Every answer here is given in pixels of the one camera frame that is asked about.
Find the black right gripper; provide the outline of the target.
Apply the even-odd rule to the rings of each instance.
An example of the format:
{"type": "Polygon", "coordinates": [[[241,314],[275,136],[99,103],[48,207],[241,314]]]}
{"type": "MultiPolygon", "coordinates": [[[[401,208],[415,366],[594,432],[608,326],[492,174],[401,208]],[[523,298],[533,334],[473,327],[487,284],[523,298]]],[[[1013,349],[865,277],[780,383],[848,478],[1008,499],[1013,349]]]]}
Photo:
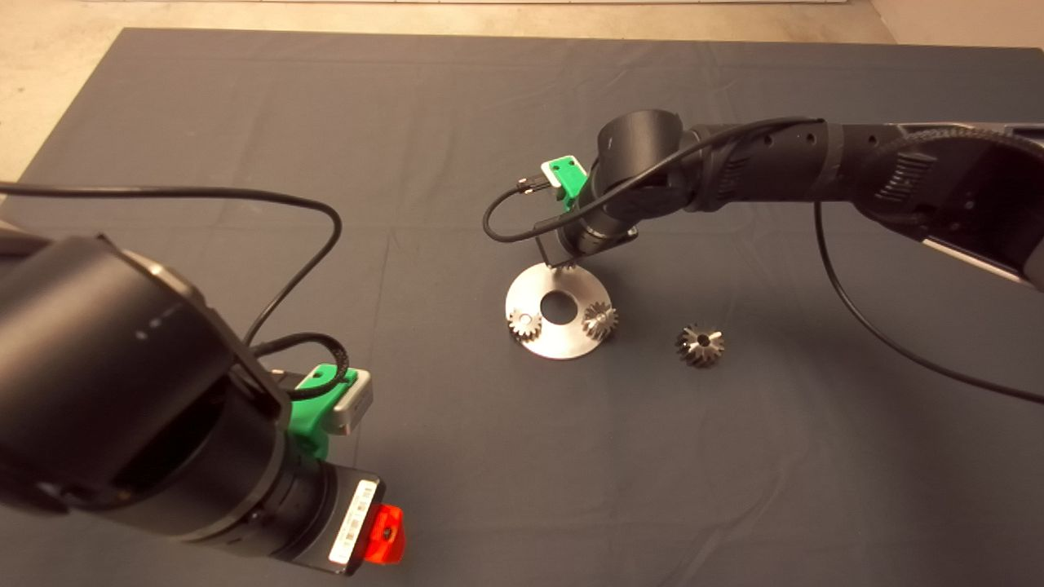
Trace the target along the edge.
{"type": "Polygon", "coordinates": [[[606,250],[630,244],[639,232],[636,226],[619,222],[604,212],[588,217],[566,213],[533,224],[538,252],[548,267],[571,267],[579,260],[606,250]]]}

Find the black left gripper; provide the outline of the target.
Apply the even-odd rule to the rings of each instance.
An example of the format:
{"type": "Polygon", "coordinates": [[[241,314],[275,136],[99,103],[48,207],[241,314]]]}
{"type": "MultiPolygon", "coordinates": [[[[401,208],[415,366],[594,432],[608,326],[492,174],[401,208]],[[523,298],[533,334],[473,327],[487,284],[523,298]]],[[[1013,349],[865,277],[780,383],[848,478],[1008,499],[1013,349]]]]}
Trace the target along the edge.
{"type": "Polygon", "coordinates": [[[321,464],[321,504],[295,546],[295,564],[329,576],[354,576],[363,554],[370,564],[399,564],[405,515],[379,504],[384,493],[385,483],[372,472],[321,464]]]}

